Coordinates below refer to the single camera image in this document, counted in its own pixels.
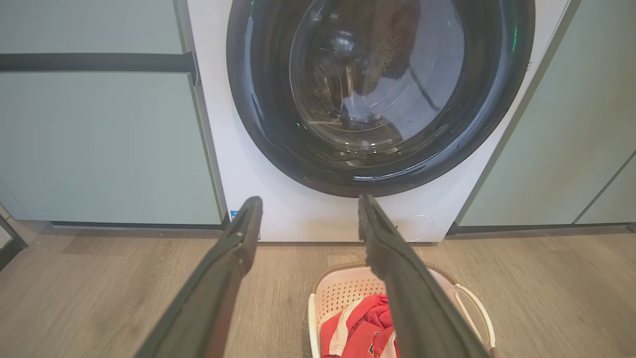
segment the white laundry basket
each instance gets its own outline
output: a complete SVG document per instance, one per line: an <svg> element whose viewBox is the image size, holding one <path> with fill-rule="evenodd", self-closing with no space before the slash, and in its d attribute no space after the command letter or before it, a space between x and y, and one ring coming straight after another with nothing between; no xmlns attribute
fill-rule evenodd
<svg viewBox="0 0 636 358"><path fill-rule="evenodd" d="M486 309L479 299L467 288L461 286L448 274L441 273L437 268L427 265L431 275L446 293L450 301L464 316L475 334L491 356L495 355L495 332ZM386 294L384 282L371 272L366 266L341 266L322 275L312 287L309 295L309 340L312 347L312 357L320 358L320 328L322 323L344 310L350 303L373 294ZM480 334L467 307L460 295L468 297L481 316L485 333Z"/></svg>

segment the green cabinet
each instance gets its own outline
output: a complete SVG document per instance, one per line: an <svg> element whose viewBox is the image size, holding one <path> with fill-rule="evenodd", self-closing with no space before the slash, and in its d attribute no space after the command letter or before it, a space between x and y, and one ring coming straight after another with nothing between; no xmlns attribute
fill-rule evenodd
<svg viewBox="0 0 636 358"><path fill-rule="evenodd" d="M221 223L190 75L0 73L0 108L13 218Z"/></svg>
<svg viewBox="0 0 636 358"><path fill-rule="evenodd" d="M576 223L612 222L636 222L636 159L634 156Z"/></svg>
<svg viewBox="0 0 636 358"><path fill-rule="evenodd" d="M460 226L572 224L629 159L636 150L634 14L636 1L580 3ZM631 178L623 190L634 193ZM612 205L610 193L601 199ZM636 203L629 200L616 205Z"/></svg>
<svg viewBox="0 0 636 358"><path fill-rule="evenodd" d="M182 54L185 0L2 0L0 54Z"/></svg>

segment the washing machine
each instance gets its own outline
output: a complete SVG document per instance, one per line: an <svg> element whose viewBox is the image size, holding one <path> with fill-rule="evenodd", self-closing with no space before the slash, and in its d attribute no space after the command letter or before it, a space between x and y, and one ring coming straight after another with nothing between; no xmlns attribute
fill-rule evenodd
<svg viewBox="0 0 636 358"><path fill-rule="evenodd" d="M441 241L569 0L188 0L228 210L262 241L357 241L372 194Z"/></svg>

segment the basket handle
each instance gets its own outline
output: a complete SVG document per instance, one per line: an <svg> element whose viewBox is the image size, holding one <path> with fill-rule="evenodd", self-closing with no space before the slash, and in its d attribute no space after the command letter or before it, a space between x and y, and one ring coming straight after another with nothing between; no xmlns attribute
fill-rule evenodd
<svg viewBox="0 0 636 358"><path fill-rule="evenodd" d="M458 291L461 291L465 295L467 295L468 298L473 302L473 304L477 306L477 310L479 311L479 314L481 315L481 319L483 320L483 323L486 325L487 341L486 342L482 341L482 343L484 344L484 347L486 348L486 350L490 350L491 348L494 348L495 347L495 329L492 327L492 321L490 320L490 317L488 316L488 312L486 312L486 308L483 306L483 304L477 298L477 296L475 296L473 292L470 291L469 289L465 288L459 283L454 285L453 287L457 289L457 291L455 291L455 298L457 298L457 302L459 302L459 306L462 309L462 312L464 316L466 317L468 324L470 324L471 328L473 328L473 331L475 332L475 334L479 336L479 331L477 331L477 327L475 327L475 323L473 322L473 319L471 318L470 314L468 314L468 311L466 310L464 303L459 297Z"/></svg>

